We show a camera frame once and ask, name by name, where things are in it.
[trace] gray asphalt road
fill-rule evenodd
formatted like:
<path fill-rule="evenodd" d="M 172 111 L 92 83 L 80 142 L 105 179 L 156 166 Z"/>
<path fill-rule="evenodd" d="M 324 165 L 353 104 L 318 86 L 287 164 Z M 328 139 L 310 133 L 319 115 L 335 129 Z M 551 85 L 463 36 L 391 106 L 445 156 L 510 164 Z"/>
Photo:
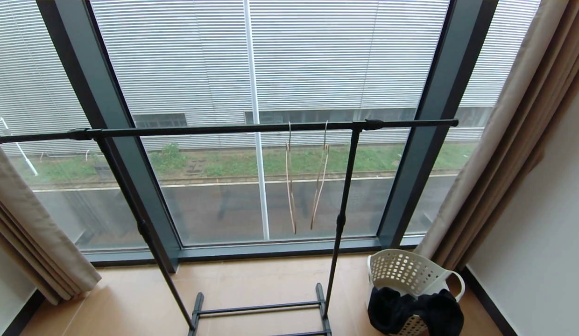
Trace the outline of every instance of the gray asphalt road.
<path fill-rule="evenodd" d="M 425 231 L 451 187 L 454 176 L 431 177 L 408 232 Z M 392 179 L 352 181 L 345 236 L 375 234 Z M 315 182 L 294 183 L 297 233 L 292 232 L 285 183 L 267 183 L 271 239 L 324 238 L 335 234 L 343 181 L 327 181 L 310 230 Z M 142 246 L 136 224 L 116 189 L 37 193 L 49 213 L 83 249 Z M 262 240 L 258 185 L 163 188 L 182 240 L 188 244 Z"/>

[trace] clothes hanger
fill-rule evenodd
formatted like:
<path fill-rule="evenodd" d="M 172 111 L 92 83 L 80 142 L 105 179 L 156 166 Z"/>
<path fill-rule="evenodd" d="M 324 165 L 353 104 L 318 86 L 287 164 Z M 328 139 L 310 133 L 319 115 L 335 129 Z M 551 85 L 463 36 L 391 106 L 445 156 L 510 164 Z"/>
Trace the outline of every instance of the clothes hanger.
<path fill-rule="evenodd" d="M 296 219 L 294 218 L 294 212 L 296 212 L 296 204 L 294 202 L 294 190 L 292 187 L 292 166 L 291 166 L 291 122 L 289 124 L 289 138 L 285 142 L 285 179 L 288 186 L 288 202 L 289 202 L 289 217 L 291 218 L 291 225 L 296 234 Z"/>
<path fill-rule="evenodd" d="M 319 200 L 321 200 L 321 192 L 323 190 L 323 184 L 325 183 L 325 174 L 326 174 L 326 166 L 329 160 L 329 145 L 326 142 L 326 129 L 327 124 L 329 121 L 325 122 L 325 133 L 323 135 L 323 150 L 321 153 L 321 162 L 319 163 L 319 172 L 317 174 L 317 191 L 315 191 L 315 200 L 314 204 L 312 205 L 312 218 L 311 218 L 311 230 L 315 224 L 315 217 L 317 216 L 317 209 L 319 207 Z"/>

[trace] white corrugated building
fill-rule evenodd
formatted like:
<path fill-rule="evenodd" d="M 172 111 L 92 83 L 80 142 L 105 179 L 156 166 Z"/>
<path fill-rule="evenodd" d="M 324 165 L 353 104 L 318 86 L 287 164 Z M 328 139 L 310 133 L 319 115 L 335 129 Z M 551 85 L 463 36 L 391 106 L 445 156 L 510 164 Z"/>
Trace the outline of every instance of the white corrugated building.
<path fill-rule="evenodd" d="M 477 140 L 538 0 L 501 0 L 448 140 Z M 241 0 L 93 0 L 102 38 L 138 127 L 252 122 Z M 411 119 L 446 0 L 251 0 L 262 123 Z M 33 0 L 0 0 L 0 118 L 12 134 L 89 127 Z M 0 134 L 4 126 L 0 123 Z M 404 142 L 408 130 L 361 142 Z M 287 134 L 263 134 L 280 145 Z M 319 143 L 321 134 L 296 134 Z M 345 132 L 328 134 L 345 142 Z M 253 147 L 251 134 L 148 138 L 148 150 Z M 23 143 L 32 154 L 82 153 L 93 142 Z M 5 145 L 15 154 L 13 144 Z"/>

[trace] beige curtain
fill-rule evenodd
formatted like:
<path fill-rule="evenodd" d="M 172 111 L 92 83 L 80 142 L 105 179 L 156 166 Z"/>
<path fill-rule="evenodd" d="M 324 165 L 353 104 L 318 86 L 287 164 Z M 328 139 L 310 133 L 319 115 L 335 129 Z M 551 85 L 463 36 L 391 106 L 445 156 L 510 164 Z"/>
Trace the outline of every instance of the beige curtain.
<path fill-rule="evenodd" d="M 0 247 L 52 304 L 93 289 L 101 279 L 1 148 Z"/>
<path fill-rule="evenodd" d="M 579 89 L 579 1 L 541 2 L 481 141 L 416 252 L 462 268 Z"/>

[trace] garment rack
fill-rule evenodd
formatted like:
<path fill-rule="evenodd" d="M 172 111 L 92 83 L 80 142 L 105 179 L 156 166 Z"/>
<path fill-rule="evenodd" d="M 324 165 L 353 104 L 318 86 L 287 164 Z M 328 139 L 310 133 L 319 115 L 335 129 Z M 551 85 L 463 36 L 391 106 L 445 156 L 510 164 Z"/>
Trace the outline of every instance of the garment rack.
<path fill-rule="evenodd" d="M 179 306 L 179 310 L 183 314 L 185 320 L 190 327 L 189 336 L 195 336 L 198 327 L 198 321 L 202 315 L 213 315 L 213 314 L 223 314 L 223 313 L 239 313 L 243 311 L 258 311 L 258 310 L 279 310 L 283 308 L 312 308 L 313 306 L 318 306 L 321 313 L 321 321 L 323 330 L 313 331 L 313 332 L 302 332 L 298 334 L 285 334 L 284 336 L 315 336 L 324 335 L 331 336 L 332 330 L 329 323 L 328 310 L 331 300 L 333 279 L 335 276 L 335 270 L 337 265 L 337 256 L 339 255 L 339 245 L 341 242 L 341 234 L 343 233 L 343 228 L 346 225 L 346 207 L 347 199 L 350 192 L 350 184 L 352 181 L 352 172 L 354 168 L 354 161 L 356 158 L 356 147 L 358 146 L 358 140 L 360 138 L 360 133 L 364 130 L 379 130 L 381 128 L 397 128 L 397 127 L 450 127 L 457 126 L 457 119 L 441 119 L 441 120 L 410 120 L 410 121 L 381 121 L 381 120 L 365 120 L 365 121 L 348 121 L 343 123 L 300 123 L 292 124 L 291 131 L 313 131 L 313 130 L 352 130 L 352 136 L 350 141 L 350 150 L 347 159 L 346 177 L 345 183 L 343 185 L 343 194 L 341 196 L 341 206 L 339 214 L 337 215 L 336 223 L 336 236 L 333 246 L 332 263 L 329 272 L 329 282 L 327 285 L 326 297 L 323 294 L 323 289 L 321 283 L 317 283 L 315 286 L 315 292 L 317 294 L 316 301 L 303 301 L 303 302 L 293 302 L 286 304 L 269 304 L 265 306 L 251 306 L 251 307 L 239 307 L 239 308 L 224 308 L 224 309 L 213 309 L 213 310 L 202 310 L 202 302 L 204 301 L 204 295 L 199 292 L 196 295 L 196 302 L 194 303 L 194 309 L 192 314 L 189 315 L 188 311 L 179 296 L 179 293 L 174 285 L 170 274 L 168 273 L 164 258 L 166 256 L 161 254 L 161 251 L 155 247 L 155 242 L 153 241 L 152 235 L 148 233 L 149 219 L 144 219 L 138 204 L 132 197 L 131 192 L 131 178 L 127 173 L 127 170 L 121 170 L 120 166 L 113 155 L 113 150 L 110 143 L 107 141 L 108 138 L 116 137 L 129 137 L 129 136 L 165 136 L 165 135 L 196 135 L 196 134 L 221 134 L 221 133 L 252 133 L 252 132 L 287 132 L 290 131 L 290 126 L 288 124 L 255 124 L 255 125 L 236 125 L 236 126 L 212 126 L 212 127 L 160 127 L 160 128 L 126 128 L 126 129 L 91 129 L 91 128 L 76 128 L 69 132 L 61 133 L 44 133 L 44 134 L 27 134 L 27 135 L 10 135 L 10 136 L 0 136 L 1 143 L 10 142 L 29 142 L 29 141 L 45 141 L 45 140 L 94 140 L 97 142 L 99 148 L 105 155 L 106 161 L 108 162 L 113 175 L 121 188 L 121 192 L 125 197 L 128 206 L 130 207 L 136 223 L 138 225 L 138 232 L 142 235 L 142 238 L 146 241 L 148 248 L 155 257 L 157 265 L 163 274 L 176 303 Z"/>

